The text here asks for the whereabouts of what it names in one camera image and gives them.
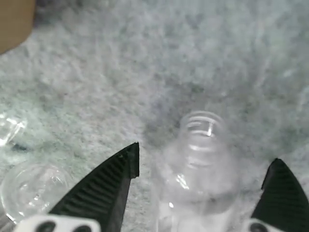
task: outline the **gray carpet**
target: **gray carpet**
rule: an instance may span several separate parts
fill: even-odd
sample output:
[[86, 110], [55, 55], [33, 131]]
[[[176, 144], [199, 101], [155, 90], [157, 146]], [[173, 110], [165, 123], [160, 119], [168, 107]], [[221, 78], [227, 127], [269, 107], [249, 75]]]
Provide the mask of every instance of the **gray carpet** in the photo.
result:
[[243, 173], [236, 228], [271, 160], [309, 193], [309, 1], [67, 0], [38, 9], [35, 30], [0, 56], [0, 103], [22, 111], [22, 160], [62, 164], [73, 182], [132, 142], [140, 178], [124, 232], [149, 229], [150, 156], [192, 109], [221, 115]]

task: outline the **transparent plastic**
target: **transparent plastic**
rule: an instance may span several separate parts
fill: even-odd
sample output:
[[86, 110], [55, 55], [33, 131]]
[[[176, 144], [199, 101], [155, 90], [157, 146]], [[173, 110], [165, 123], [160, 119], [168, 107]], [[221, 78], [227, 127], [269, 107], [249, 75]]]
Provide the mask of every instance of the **transparent plastic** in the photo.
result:
[[236, 160], [217, 115], [196, 111], [152, 166], [153, 232], [225, 232], [239, 194]]
[[27, 120], [21, 116], [0, 114], [0, 147], [15, 145], [16, 136], [21, 136], [27, 127]]
[[5, 176], [0, 195], [7, 217], [15, 224], [48, 212], [70, 189], [71, 177], [50, 163], [24, 162]]

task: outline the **bottle neck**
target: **bottle neck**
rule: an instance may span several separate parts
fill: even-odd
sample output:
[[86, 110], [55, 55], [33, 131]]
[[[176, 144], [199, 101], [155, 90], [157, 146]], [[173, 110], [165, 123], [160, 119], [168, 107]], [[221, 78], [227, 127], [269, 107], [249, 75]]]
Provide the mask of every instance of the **bottle neck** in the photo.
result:
[[224, 145], [225, 124], [214, 113], [195, 111], [181, 120], [180, 152], [188, 164], [210, 165]]

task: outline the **cardboard box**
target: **cardboard box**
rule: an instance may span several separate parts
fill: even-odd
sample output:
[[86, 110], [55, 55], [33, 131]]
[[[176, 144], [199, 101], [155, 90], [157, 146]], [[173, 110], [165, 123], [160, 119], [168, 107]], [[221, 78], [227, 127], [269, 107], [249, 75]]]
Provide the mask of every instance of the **cardboard box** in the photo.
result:
[[34, 10], [35, 0], [0, 0], [0, 54], [30, 35]]

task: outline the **plastic bottle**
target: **plastic bottle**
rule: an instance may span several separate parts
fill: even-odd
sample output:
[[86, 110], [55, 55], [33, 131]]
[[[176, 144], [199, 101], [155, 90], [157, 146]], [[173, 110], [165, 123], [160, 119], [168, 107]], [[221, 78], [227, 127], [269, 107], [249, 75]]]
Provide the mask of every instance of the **plastic bottle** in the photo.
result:
[[153, 232], [226, 232], [239, 193], [236, 160], [217, 115], [195, 111], [152, 166]]

